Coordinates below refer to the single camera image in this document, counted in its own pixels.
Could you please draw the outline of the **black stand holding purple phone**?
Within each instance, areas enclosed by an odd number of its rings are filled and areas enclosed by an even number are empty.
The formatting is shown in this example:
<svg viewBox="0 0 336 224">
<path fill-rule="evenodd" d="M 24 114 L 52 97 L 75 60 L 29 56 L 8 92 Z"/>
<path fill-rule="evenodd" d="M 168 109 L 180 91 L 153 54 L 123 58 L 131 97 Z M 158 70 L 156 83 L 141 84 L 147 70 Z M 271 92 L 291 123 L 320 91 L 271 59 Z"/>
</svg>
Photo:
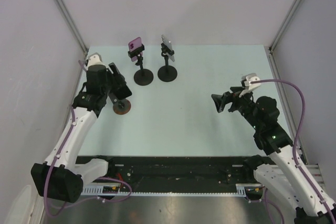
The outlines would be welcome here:
<svg viewBox="0 0 336 224">
<path fill-rule="evenodd" d="M 137 56 L 136 66 L 139 66 L 140 69 L 134 74 L 134 82 L 140 86 L 149 85 L 153 79 L 154 75 L 151 70 L 143 67 L 143 51 L 145 50 L 144 45 L 142 46 L 142 53 Z"/>
</svg>

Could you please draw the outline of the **rusty base phone stand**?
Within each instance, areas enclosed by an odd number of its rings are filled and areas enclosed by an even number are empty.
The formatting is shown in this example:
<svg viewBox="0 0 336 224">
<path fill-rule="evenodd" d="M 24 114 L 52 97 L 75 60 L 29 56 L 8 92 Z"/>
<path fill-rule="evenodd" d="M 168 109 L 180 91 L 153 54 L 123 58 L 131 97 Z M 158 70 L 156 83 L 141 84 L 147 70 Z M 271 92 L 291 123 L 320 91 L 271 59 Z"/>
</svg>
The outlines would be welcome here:
<svg viewBox="0 0 336 224">
<path fill-rule="evenodd" d="M 128 99 L 119 100 L 111 95 L 110 100 L 113 104 L 113 111 L 118 115 L 125 115 L 131 110 L 131 102 Z"/>
</svg>

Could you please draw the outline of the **purple phone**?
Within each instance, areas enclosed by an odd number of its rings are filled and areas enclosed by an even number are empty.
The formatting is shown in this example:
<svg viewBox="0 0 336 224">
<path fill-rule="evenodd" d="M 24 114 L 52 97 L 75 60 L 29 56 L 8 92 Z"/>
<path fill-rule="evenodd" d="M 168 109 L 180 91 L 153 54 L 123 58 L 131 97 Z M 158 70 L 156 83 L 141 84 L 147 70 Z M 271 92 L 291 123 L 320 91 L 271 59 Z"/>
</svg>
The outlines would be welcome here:
<svg viewBox="0 0 336 224">
<path fill-rule="evenodd" d="M 137 56 L 142 53 L 142 39 L 141 37 L 137 37 L 136 39 L 130 41 L 128 43 L 129 51 L 128 56 L 132 62 L 137 61 Z"/>
</svg>

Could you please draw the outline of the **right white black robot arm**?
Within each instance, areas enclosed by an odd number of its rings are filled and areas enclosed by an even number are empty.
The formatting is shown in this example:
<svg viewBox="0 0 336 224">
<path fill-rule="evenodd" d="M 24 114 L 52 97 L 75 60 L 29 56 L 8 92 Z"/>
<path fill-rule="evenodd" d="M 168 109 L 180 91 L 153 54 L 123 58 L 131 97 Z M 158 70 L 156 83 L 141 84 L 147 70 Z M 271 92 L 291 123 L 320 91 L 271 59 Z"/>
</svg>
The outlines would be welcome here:
<svg viewBox="0 0 336 224">
<path fill-rule="evenodd" d="M 287 132 L 278 123 L 277 101 L 262 96 L 253 100 L 244 88 L 212 94 L 218 113 L 230 105 L 229 112 L 239 112 L 255 130 L 254 141 L 281 171 L 278 175 L 266 160 L 255 155 L 245 160 L 243 179 L 264 185 L 296 214 L 295 223 L 335 223 L 335 201 L 314 179 L 294 147 Z"/>
</svg>

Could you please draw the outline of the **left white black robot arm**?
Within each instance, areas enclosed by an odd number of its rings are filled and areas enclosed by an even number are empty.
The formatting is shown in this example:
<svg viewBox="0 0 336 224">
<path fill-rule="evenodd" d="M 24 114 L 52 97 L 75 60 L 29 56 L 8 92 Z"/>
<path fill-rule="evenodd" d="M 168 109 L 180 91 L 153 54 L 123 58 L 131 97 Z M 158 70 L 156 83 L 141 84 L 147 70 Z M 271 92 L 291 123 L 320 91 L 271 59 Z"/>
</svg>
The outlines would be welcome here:
<svg viewBox="0 0 336 224">
<path fill-rule="evenodd" d="M 97 121 L 107 100 L 131 96 L 124 76 L 114 63 L 88 66 L 86 82 L 70 107 L 70 119 L 52 152 L 41 164 L 35 163 L 31 175 L 37 191 L 45 199 L 75 203 L 83 187 L 101 178 L 110 182 L 116 169 L 104 159 L 94 158 L 76 167 L 76 160 L 91 127 Z"/>
</svg>

